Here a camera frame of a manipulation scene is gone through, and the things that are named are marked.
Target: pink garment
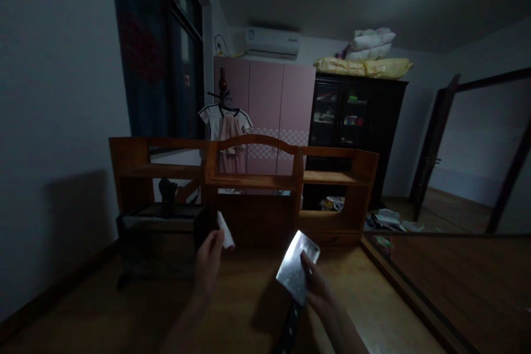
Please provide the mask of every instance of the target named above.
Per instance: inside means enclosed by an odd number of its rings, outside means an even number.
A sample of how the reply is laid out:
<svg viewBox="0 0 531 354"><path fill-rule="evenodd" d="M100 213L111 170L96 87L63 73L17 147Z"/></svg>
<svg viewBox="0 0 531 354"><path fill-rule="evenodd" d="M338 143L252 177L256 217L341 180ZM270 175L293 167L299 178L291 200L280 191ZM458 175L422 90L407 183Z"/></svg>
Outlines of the pink garment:
<svg viewBox="0 0 531 354"><path fill-rule="evenodd" d="M225 115L221 125L219 141L242 135L239 119L231 115ZM220 151L217 168L220 173L245 173L245 161L245 145L238 145Z"/></svg>

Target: window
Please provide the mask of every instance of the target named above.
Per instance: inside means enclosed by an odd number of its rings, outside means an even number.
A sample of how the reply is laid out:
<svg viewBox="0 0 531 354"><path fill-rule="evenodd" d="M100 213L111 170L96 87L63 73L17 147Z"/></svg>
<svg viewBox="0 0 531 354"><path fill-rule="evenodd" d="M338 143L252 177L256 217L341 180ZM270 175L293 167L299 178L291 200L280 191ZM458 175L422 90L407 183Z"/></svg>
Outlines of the window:
<svg viewBox="0 0 531 354"><path fill-rule="evenodd" d="M114 0L131 135L203 138L198 0Z"/></svg>

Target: black cabinet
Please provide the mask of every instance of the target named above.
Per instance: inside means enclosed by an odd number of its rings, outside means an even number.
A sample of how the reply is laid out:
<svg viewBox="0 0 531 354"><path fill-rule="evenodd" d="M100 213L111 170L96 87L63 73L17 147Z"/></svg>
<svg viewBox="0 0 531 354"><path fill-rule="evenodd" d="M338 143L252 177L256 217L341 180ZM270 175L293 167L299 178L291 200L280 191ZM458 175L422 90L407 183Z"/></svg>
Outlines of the black cabinet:
<svg viewBox="0 0 531 354"><path fill-rule="evenodd" d="M357 148L380 154L369 208L376 209L400 115L404 81L317 73L309 146ZM313 158L307 170L348 171L350 160ZM344 196L344 187L305 185L305 209L318 209L327 196Z"/></svg>

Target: glass cabinet door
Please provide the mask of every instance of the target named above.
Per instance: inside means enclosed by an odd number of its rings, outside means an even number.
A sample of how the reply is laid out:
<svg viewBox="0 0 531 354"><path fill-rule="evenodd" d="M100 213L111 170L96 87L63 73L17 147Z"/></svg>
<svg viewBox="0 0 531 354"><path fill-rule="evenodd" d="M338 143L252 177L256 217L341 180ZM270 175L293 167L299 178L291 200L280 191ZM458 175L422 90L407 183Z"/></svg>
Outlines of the glass cabinet door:
<svg viewBox="0 0 531 354"><path fill-rule="evenodd" d="M343 98L341 119L341 146L363 148L367 137L366 113L368 91L366 88L349 87Z"/></svg>
<svg viewBox="0 0 531 354"><path fill-rule="evenodd" d="M316 84L315 91L310 144L329 147L333 144L334 126L340 108L341 91L338 86L325 84Z"/></svg>

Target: cleaver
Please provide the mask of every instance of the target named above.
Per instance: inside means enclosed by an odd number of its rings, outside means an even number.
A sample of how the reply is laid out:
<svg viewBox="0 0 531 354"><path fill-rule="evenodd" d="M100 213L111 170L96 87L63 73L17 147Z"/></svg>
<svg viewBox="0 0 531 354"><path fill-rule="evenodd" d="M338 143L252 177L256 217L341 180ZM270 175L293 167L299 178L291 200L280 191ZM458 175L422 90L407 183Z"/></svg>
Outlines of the cleaver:
<svg viewBox="0 0 531 354"><path fill-rule="evenodd" d="M316 263L321 249L310 238L297 231L277 273L277 281L291 293L293 298L280 341L273 353L289 354L295 345L295 333L299 317L306 302L306 274L300 260L302 252L305 252L308 258Z"/></svg>

